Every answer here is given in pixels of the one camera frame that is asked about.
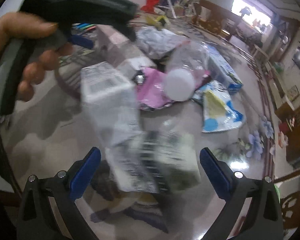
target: plastic bottle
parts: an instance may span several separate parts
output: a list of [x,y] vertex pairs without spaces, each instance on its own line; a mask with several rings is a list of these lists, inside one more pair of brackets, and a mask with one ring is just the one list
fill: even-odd
[[166,96],[174,101],[188,100],[202,86],[208,60],[207,46],[203,42],[190,41],[176,48],[166,66]]

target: white bottle cap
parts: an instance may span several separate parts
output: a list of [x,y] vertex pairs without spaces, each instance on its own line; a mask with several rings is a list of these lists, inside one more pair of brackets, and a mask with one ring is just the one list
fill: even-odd
[[164,93],[174,101],[186,101],[194,93],[195,80],[192,74],[183,68],[171,70],[164,83]]

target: metal bolt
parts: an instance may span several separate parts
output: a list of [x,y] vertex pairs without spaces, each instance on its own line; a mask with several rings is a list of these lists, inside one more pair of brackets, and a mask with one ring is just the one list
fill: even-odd
[[236,171],[234,173],[234,175],[238,178],[238,179],[241,179],[243,177],[243,174],[240,172],[240,171]]
[[28,180],[29,180],[30,182],[34,181],[34,180],[35,180],[35,176],[34,176],[34,175],[29,176]]
[[65,171],[59,171],[59,172],[58,172],[58,177],[59,177],[59,178],[63,178],[65,175],[66,175],[66,172],[65,172]]
[[272,179],[269,176],[266,176],[265,177],[265,181],[268,182],[268,183],[270,183],[272,181]]

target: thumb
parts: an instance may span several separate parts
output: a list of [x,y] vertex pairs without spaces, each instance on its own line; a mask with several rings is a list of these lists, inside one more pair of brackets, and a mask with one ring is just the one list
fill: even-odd
[[44,22],[38,16],[14,12],[0,18],[0,55],[9,39],[15,38],[44,38],[56,31],[57,23]]

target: bright window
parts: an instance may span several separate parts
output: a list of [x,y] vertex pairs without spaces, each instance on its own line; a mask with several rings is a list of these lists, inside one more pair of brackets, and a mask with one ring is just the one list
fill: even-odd
[[257,19],[257,21],[260,20],[260,24],[264,24],[266,26],[269,25],[270,23],[270,17],[265,15],[264,13],[262,12],[259,12],[255,7],[247,4],[246,2],[242,1],[242,0],[234,0],[233,1],[233,4],[232,4],[232,9],[231,11],[236,14],[236,15],[239,15],[241,16],[241,13],[240,11],[244,8],[244,7],[249,7],[250,10],[251,10],[251,14],[250,15],[245,15],[243,17],[243,19],[249,23],[250,25],[252,25],[252,22]]

